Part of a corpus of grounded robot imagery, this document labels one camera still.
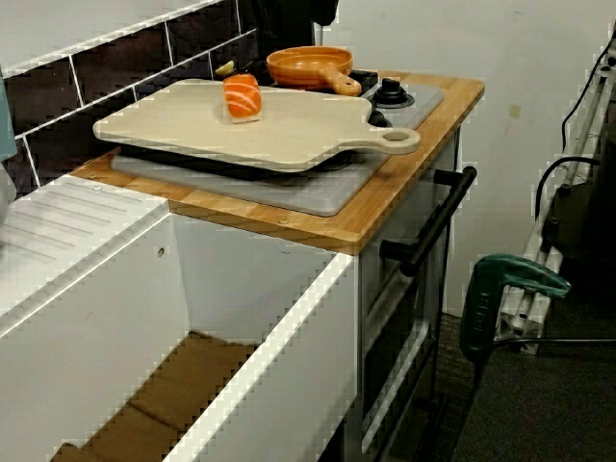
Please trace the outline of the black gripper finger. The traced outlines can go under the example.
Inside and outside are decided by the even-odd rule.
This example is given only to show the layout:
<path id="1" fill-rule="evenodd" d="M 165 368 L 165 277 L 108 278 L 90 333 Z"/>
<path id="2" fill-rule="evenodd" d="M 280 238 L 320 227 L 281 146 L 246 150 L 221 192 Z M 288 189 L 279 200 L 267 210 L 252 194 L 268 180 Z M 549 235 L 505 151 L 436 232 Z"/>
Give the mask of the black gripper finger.
<path id="1" fill-rule="evenodd" d="M 339 0 L 315 0 L 315 23 L 329 26 L 336 19 Z"/>

